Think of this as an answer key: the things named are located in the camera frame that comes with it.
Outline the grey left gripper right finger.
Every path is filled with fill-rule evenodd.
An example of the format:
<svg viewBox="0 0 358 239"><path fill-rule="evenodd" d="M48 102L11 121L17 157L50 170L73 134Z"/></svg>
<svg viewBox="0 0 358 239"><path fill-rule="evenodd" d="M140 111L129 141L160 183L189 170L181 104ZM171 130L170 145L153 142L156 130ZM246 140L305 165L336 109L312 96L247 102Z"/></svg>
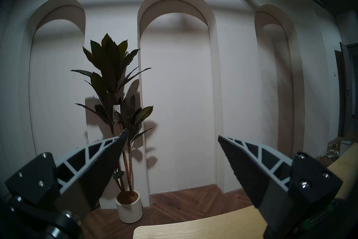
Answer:
<svg viewBox="0 0 358 239"><path fill-rule="evenodd" d="M305 152L291 159L263 144L225 136L218 142L235 177L265 222L264 238L312 238L335 218L343 182Z"/></svg>

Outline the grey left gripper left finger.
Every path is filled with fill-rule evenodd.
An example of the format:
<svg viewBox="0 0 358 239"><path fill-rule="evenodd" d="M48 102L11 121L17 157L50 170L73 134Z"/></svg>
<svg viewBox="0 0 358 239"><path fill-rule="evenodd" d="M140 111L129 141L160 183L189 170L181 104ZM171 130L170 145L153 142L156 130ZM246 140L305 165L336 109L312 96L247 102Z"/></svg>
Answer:
<svg viewBox="0 0 358 239"><path fill-rule="evenodd" d="M43 152L5 181L13 197L48 210L87 214L112 179L129 136L119 136L75 148L56 161Z"/></svg>

